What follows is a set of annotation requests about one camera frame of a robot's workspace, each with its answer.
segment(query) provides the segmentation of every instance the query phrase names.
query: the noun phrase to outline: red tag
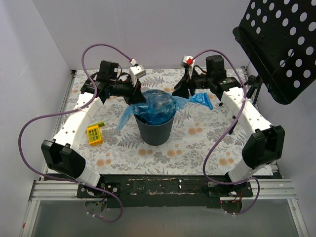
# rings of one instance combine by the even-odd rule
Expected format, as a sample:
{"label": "red tag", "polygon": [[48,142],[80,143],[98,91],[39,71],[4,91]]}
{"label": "red tag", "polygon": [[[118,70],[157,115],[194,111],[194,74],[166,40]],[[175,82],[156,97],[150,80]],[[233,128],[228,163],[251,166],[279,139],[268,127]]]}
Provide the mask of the red tag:
{"label": "red tag", "polygon": [[193,60],[191,59],[191,58],[189,58],[188,60],[187,60],[187,64],[188,65],[191,65],[193,63]]}

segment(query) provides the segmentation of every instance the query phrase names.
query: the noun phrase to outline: yellow toy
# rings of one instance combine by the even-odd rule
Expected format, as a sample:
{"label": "yellow toy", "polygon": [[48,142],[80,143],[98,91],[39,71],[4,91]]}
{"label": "yellow toy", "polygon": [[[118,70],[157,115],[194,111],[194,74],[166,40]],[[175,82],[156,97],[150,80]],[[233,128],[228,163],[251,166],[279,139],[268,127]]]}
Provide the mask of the yellow toy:
{"label": "yellow toy", "polygon": [[91,146],[95,146],[95,145],[103,143],[99,125],[94,124],[92,126],[89,126],[87,128],[87,134],[88,134],[89,144]]}

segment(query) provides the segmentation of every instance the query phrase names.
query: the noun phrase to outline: blue plastic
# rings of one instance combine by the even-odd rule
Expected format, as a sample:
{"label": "blue plastic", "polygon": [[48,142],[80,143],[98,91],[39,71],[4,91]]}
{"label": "blue plastic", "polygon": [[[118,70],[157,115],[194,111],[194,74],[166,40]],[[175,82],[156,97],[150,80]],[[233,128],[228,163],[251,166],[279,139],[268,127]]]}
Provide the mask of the blue plastic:
{"label": "blue plastic", "polygon": [[196,102],[213,109],[207,93],[199,93],[185,99],[172,96],[162,90],[148,90],[143,93],[146,103],[131,105],[126,108],[117,125],[117,130],[122,130],[131,115],[138,115],[142,121],[149,125],[161,125],[168,122],[177,110],[183,109],[188,102]]}

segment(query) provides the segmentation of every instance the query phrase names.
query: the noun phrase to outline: white wall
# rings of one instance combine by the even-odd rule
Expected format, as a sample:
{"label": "white wall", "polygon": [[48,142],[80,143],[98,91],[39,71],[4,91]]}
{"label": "white wall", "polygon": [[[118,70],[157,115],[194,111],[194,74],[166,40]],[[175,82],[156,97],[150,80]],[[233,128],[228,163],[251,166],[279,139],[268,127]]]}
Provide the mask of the white wall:
{"label": "white wall", "polygon": [[[258,75],[252,64],[248,75]],[[291,178],[297,193],[304,222],[310,236],[316,236],[316,82],[312,83],[290,105],[280,105],[262,86],[258,106],[260,113],[274,125],[282,125],[285,140],[281,174]]]}
{"label": "white wall", "polygon": [[[20,158],[18,133],[29,119],[60,110],[70,71],[31,0],[0,0],[0,35],[0,236],[15,237],[39,178]],[[25,155],[38,170],[40,145],[55,124],[55,118],[35,122],[23,137]]]}
{"label": "white wall", "polygon": [[[247,59],[235,41],[250,0],[33,0],[71,69],[81,68],[80,53],[97,42],[113,44],[146,68],[179,68],[184,55],[214,48],[236,64]],[[205,64],[201,56],[199,63]],[[112,49],[89,53],[89,68],[101,60],[128,62]]]}

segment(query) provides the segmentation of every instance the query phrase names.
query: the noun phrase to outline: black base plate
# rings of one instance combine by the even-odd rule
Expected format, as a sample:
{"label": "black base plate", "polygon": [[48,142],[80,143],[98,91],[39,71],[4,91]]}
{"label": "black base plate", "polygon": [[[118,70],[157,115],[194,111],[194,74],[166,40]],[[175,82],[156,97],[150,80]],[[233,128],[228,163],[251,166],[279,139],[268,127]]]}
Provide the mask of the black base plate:
{"label": "black base plate", "polygon": [[[226,195],[210,197],[207,190],[207,180],[204,176],[191,175],[103,175],[105,187],[111,185],[124,207],[161,207],[161,206],[206,206],[221,208],[220,198]],[[246,187],[244,197],[251,197],[252,191]],[[88,192],[82,192],[86,187],[79,185],[78,198],[93,198]],[[119,208],[118,202],[109,197],[107,208]]]}

